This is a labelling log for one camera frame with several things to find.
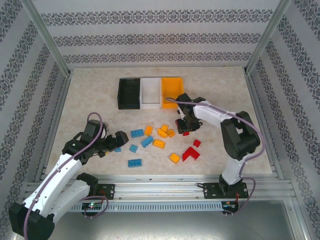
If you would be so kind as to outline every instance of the robotic arm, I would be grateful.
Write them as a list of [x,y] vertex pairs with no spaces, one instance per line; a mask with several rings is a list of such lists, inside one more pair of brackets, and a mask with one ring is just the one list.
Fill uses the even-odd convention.
[[[221,128],[224,149],[230,159],[219,177],[219,188],[224,195],[233,192],[242,182],[241,175],[245,161],[260,145],[257,132],[239,119],[209,107],[210,103],[202,97],[192,100],[184,93],[178,96],[176,101],[178,101],[177,112],[181,115],[181,119],[175,121],[179,134],[196,131],[202,125],[200,120]],[[230,112],[230,114],[252,124],[249,114],[245,111]]]
[[[127,134],[123,131],[116,132],[115,137],[111,134],[107,136],[109,125],[105,122],[102,124],[102,129],[105,132],[104,137],[102,137],[103,131],[98,135],[99,129],[99,121],[89,120],[84,132],[79,132],[65,144],[62,155],[41,185],[22,204],[15,202],[9,208],[9,218],[15,233],[24,236],[24,222],[27,212],[44,184],[46,186],[38,199],[35,199],[35,204],[27,220],[29,240],[47,240],[52,234],[55,224],[76,202],[87,196],[98,195],[98,179],[87,173],[80,174],[66,191],[63,193],[61,191],[89,158],[95,155],[102,158],[108,152],[114,151],[129,141]],[[96,137],[97,140],[88,149],[68,161]]]

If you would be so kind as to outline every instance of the orange bin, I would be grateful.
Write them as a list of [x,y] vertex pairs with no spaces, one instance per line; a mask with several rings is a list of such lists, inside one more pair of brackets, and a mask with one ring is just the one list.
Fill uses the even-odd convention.
[[161,79],[162,89],[162,108],[163,109],[174,109],[178,105],[174,102],[167,101],[166,98],[177,99],[177,97],[183,94],[184,81],[181,77],[163,77]]

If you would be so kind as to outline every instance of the black bin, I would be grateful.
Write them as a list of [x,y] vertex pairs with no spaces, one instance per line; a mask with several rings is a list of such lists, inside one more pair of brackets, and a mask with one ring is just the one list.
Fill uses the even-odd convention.
[[120,78],[119,109],[140,109],[140,78]]

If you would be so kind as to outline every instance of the wall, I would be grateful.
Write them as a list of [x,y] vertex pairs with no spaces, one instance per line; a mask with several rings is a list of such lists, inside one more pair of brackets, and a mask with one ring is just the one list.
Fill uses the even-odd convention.
[[64,76],[19,0],[0,0],[0,239],[35,180]]
[[35,0],[68,66],[245,66],[279,0]]
[[320,1],[290,3],[251,73],[285,178],[320,239]]

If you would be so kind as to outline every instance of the floor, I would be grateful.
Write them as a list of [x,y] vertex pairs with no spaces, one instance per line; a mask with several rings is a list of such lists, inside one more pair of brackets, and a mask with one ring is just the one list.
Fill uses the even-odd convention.
[[[65,143],[86,126],[87,115],[98,112],[109,124],[109,134],[124,131],[129,142],[122,152],[111,152],[103,158],[92,157],[79,173],[105,175],[203,175],[221,174],[227,155],[221,130],[204,122],[201,128],[189,136],[176,134],[173,138],[160,138],[157,128],[162,124],[176,130],[179,118],[176,109],[119,110],[117,103],[119,78],[128,77],[182,77],[184,91],[192,98],[203,97],[213,105],[231,112],[246,111],[258,126],[246,80],[241,67],[128,67],[128,68],[78,68],[74,70],[62,116],[47,165],[49,173],[57,162]],[[165,148],[141,146],[146,137],[132,139],[130,131],[153,126],[152,136],[165,141]],[[196,150],[197,161],[189,157],[175,165],[169,160],[172,153],[182,153],[192,146],[195,139],[201,141]],[[131,144],[139,146],[130,152]],[[128,167],[128,160],[142,159],[142,167]],[[271,174],[267,154],[250,161],[245,174]]]

